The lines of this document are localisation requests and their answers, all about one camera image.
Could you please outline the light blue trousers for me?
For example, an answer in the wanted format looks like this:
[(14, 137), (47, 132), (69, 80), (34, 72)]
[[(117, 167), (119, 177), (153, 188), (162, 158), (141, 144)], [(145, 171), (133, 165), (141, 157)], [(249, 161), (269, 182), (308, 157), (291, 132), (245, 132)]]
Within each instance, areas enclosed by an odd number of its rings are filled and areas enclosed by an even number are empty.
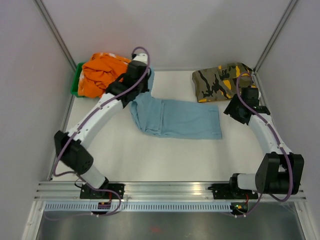
[(147, 91), (129, 104), (129, 110), (136, 127), (147, 135), (192, 140), (223, 138), (217, 105), (160, 99)]

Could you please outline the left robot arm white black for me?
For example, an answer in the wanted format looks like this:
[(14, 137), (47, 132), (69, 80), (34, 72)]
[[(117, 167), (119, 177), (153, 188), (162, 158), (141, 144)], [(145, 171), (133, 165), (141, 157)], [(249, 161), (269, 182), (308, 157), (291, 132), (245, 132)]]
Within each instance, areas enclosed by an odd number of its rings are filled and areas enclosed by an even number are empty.
[(133, 53), (132, 57), (126, 71), (106, 88), (98, 103), (85, 117), (67, 132), (59, 130), (54, 135), (55, 162), (62, 162), (69, 167), (69, 173), (83, 180), (99, 199), (108, 195), (109, 181), (94, 165), (94, 158), (88, 148), (114, 115), (137, 96), (149, 91), (149, 54)]

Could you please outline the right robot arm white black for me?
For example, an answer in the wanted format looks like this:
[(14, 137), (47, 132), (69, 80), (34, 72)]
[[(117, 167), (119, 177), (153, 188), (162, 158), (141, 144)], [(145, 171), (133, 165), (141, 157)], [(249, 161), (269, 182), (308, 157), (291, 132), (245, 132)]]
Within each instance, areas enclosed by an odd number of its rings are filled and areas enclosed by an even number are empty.
[(256, 173), (235, 173), (230, 178), (228, 193), (240, 198), (247, 191), (268, 195), (295, 195), (299, 191), (304, 158), (289, 149), (273, 124), (270, 111), (260, 105), (257, 88), (244, 87), (234, 95), (224, 114), (253, 131), (262, 153), (262, 162)]

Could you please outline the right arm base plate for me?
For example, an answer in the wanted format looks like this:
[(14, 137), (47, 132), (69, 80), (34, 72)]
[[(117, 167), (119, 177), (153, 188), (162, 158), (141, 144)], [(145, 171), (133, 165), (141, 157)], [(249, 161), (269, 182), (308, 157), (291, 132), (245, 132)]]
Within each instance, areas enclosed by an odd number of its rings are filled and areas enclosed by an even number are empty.
[(214, 183), (207, 188), (214, 200), (257, 200), (259, 195), (250, 190), (231, 187), (228, 183)]

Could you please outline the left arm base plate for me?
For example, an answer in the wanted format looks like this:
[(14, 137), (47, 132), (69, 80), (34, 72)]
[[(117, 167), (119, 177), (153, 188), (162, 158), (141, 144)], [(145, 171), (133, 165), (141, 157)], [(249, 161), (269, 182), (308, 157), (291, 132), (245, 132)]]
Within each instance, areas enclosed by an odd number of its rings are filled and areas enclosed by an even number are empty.
[(125, 193), (125, 184), (123, 183), (109, 183), (106, 187), (108, 191), (97, 191), (90, 188), (87, 184), (81, 186), (79, 198), (86, 200), (115, 200), (123, 199)]

